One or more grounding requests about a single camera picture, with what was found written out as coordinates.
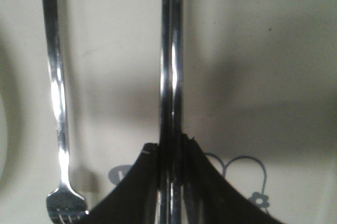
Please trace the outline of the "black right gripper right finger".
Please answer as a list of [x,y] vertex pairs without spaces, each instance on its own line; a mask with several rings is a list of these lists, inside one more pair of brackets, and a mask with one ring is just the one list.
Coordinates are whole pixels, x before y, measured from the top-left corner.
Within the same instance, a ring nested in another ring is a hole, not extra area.
[[183,189],[188,223],[280,223],[235,190],[194,139],[181,135]]

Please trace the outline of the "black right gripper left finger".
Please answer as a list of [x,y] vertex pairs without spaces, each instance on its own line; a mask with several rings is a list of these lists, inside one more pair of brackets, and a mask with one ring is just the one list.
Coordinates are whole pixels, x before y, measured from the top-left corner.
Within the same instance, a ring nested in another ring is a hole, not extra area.
[[154,223],[158,145],[146,143],[126,177],[78,223]]

